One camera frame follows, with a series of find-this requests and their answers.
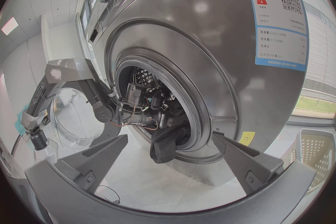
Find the energy label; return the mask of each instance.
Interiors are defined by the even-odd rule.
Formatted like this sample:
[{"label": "energy label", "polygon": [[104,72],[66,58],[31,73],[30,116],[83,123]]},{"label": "energy label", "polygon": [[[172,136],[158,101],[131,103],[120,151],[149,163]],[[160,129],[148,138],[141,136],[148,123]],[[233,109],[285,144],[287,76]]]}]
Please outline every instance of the energy label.
[{"label": "energy label", "polygon": [[251,0],[256,27],[255,64],[305,71],[309,36],[302,0]]}]

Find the grass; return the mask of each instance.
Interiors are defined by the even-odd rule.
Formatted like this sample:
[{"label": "grass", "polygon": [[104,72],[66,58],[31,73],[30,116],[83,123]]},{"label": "grass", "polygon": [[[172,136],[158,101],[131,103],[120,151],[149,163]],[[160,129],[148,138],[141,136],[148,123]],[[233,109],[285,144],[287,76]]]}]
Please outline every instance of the grass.
[{"label": "grass", "polygon": [[312,98],[303,97],[303,96],[300,96],[299,100],[297,101],[296,108],[336,113],[335,103],[321,101],[318,99],[312,99]]}]

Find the cable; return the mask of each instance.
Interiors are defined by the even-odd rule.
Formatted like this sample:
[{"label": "cable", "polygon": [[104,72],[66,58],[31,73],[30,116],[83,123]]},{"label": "cable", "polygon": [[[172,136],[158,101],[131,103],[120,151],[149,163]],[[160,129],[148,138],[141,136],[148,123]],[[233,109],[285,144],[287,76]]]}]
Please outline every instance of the cable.
[{"label": "cable", "polygon": [[131,116],[131,118],[130,118],[130,120],[127,122],[127,123],[125,123],[125,124],[122,124],[122,125],[118,125],[118,124],[115,124],[114,122],[112,122],[112,121],[110,121],[113,125],[115,125],[115,126],[117,126],[117,127],[125,127],[126,125],[128,125],[131,121],[132,121],[132,118],[133,118],[133,116],[134,116],[134,113],[135,113],[135,108],[136,108],[136,104],[134,104],[134,108],[133,108],[133,113],[132,113],[132,116]]},{"label": "cable", "polygon": [[151,130],[151,131],[156,131],[159,128],[159,123],[158,123],[158,121],[155,121],[155,123],[156,123],[156,129],[147,128],[147,127],[144,127],[144,129],[148,129],[148,130]]},{"label": "cable", "polygon": [[104,186],[104,185],[99,185],[98,187],[105,187],[105,188],[108,188],[108,189],[112,190],[118,196],[118,199],[120,201],[120,197],[119,197],[118,193],[116,193],[115,190],[111,189],[110,187]]}]

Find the yellow warning sticker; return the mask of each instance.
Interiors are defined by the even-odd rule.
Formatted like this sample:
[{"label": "yellow warning sticker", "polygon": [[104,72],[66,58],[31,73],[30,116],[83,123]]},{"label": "yellow warning sticker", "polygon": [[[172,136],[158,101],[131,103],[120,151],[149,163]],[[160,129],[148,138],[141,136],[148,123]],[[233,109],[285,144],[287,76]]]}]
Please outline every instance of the yellow warning sticker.
[{"label": "yellow warning sticker", "polygon": [[243,136],[241,137],[239,143],[245,146],[248,146],[250,142],[252,141],[254,135],[255,135],[255,132],[243,132]]}]

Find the wall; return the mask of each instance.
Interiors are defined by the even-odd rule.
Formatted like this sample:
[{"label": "wall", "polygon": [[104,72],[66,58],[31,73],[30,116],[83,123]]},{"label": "wall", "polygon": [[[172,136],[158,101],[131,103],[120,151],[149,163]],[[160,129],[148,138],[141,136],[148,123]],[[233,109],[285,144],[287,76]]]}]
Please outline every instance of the wall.
[{"label": "wall", "polygon": [[83,58],[74,21],[50,29],[43,19],[42,42],[46,60]]},{"label": "wall", "polygon": [[14,123],[17,121],[11,103],[8,98],[5,79],[0,77],[0,137],[7,151],[11,152],[19,135]]},{"label": "wall", "polygon": [[[30,102],[37,81],[43,77],[41,74],[45,69],[45,58],[37,59],[34,56],[39,49],[43,51],[42,40],[39,40],[38,36],[29,42],[24,42],[2,64],[8,97],[15,115]],[[36,60],[33,65],[30,55]]]}]

